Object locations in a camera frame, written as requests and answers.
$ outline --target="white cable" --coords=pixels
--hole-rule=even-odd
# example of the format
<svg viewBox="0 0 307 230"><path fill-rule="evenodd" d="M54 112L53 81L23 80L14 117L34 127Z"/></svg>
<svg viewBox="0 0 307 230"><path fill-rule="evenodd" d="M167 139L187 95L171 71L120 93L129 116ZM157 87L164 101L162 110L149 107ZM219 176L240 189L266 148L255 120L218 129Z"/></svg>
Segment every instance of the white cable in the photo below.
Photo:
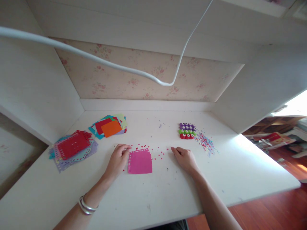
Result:
<svg viewBox="0 0 307 230"><path fill-rule="evenodd" d="M125 67L125 66L122 66L122 65L118 65L118 64L114 64L112 62L109 62L109 61L106 61L106 60L101 59L99 57L96 57L95 55L89 54L89 53L84 52L82 50L79 50L79 49L77 49L75 47L72 47L70 45L64 44L62 42L55 41L53 39L50 39L50 38L47 38L47 37L44 37L44 36L40 36L40 35L24 32L24 31L21 31L21 30L15 30L15 29L11 29L11 28L6 28L6 27L0 27L0 36L10 37L10 38L17 38L17 39L23 39L23 40L29 40L29 41L39 42L39 43L42 43L42 44L45 44L45 45L50 45L50 46L53 46L55 48L66 50L66 51L69 51L71 53L74 53L74 54L83 56L85 58L91 59L91 60L93 60L95 62L98 62L98 63L100 63L102 65L106 65L106 66L111 67L113 69L118 69L118 70L126 71L126 72L129 72L129 73L133 73L133 74L137 74L137 75L149 78L150 80L153 80L153 81L155 81L156 83L158 83L158 84L160 84L162 86L172 86L174 84L175 80L176 80L176 77L177 77L177 74L178 74L178 70L179 70L179 67L180 67L180 64L181 64L181 60L182 60L183 54L185 52L185 48L186 48L186 46L187 46L187 44L188 44L192 34L196 30L196 28L199 25L199 23L201 22L202 18L205 16L205 14L206 14L207 10L209 9L209 7L210 7L212 2L213 2L213 0L210 1L209 5L207 6L207 8L206 8L206 10L204 12L204 14L202 15L202 17L199 20L199 22L197 23L195 29L192 31L191 35L189 36L188 40L186 41L185 46L184 46L184 48L182 50L182 53L180 55L180 58L179 58L179 62L178 62L178 65L177 65L175 77L174 77L174 79L173 79L173 81L171 83L162 82L158 78L156 78L155 76L153 76L153 75L151 75L149 73L146 73L144 71L128 68L128 67Z"/></svg>

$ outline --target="silver bracelet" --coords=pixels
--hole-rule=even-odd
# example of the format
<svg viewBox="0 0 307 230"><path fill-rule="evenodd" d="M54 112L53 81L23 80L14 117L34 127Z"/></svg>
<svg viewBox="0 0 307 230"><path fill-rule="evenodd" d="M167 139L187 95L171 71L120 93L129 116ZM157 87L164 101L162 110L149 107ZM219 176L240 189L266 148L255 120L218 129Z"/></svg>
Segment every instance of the silver bracelet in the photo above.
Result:
<svg viewBox="0 0 307 230"><path fill-rule="evenodd" d="M85 196L86 194L84 194L83 196L81 196L81 204L82 204L82 206L83 207L85 207L86 209L88 209L88 210L90 210L90 211L96 211L97 210L97 208L99 207L99 205L97 206L97 208L91 208L90 206L87 206L86 205L86 203L84 202L84 196Z"/></svg>
<svg viewBox="0 0 307 230"><path fill-rule="evenodd" d="M97 208L91 208L90 206L87 206L84 202L84 195L80 197L79 201L78 201L78 204L81 208L81 210L86 214L86 215L91 215L93 214Z"/></svg>

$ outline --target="white desk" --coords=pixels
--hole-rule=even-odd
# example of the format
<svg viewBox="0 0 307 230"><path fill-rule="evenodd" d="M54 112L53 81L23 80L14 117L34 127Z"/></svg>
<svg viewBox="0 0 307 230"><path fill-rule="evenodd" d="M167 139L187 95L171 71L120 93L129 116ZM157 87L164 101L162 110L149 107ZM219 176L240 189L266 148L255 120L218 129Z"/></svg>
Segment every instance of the white desk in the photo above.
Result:
<svg viewBox="0 0 307 230"><path fill-rule="evenodd" d="M99 118L116 113L86 111L68 134L87 130ZM119 143L132 144L133 150L150 146L152 157L157 159L153 160L153 173L133 175L126 168L101 201L88 229L146 229L201 213L193 182L178 166L171 146L194 152L201 171L227 206L300 187L284 168L211 112L123 114L128 123L126 134L96 139L98 152L61 174L46 150L0 200L0 229L52 229L100 178ZM195 140L180 139L180 122L191 122L203 129L219 153L208 157Z"/></svg>

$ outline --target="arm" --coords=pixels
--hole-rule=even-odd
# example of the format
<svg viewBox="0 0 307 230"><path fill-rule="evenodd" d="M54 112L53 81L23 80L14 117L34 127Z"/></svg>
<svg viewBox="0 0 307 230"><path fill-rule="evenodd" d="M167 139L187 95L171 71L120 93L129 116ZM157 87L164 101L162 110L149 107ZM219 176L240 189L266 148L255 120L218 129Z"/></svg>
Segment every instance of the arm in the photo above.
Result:
<svg viewBox="0 0 307 230"><path fill-rule="evenodd" d="M129 157L129 149L131 149L130 145L119 144L116 146L105 173L84 196L84 201L88 206L92 208L98 207L106 191L125 168ZM53 230L86 229L91 217L92 215L86 215L79 204L76 204Z"/></svg>
<svg viewBox="0 0 307 230"><path fill-rule="evenodd" d="M202 208L211 230L242 230L228 208L223 204L201 174L193 153L180 147L171 147L180 166L193 178Z"/></svg>

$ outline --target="pink felt sheet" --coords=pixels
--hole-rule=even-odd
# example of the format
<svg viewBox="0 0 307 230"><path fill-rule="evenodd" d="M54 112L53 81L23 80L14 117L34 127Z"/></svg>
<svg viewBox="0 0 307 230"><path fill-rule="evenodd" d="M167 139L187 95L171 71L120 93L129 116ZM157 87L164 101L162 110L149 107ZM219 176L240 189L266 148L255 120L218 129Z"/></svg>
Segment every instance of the pink felt sheet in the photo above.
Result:
<svg viewBox="0 0 307 230"><path fill-rule="evenodd" d="M153 172L153 163L148 149L140 149L129 154L128 173L145 174Z"/></svg>

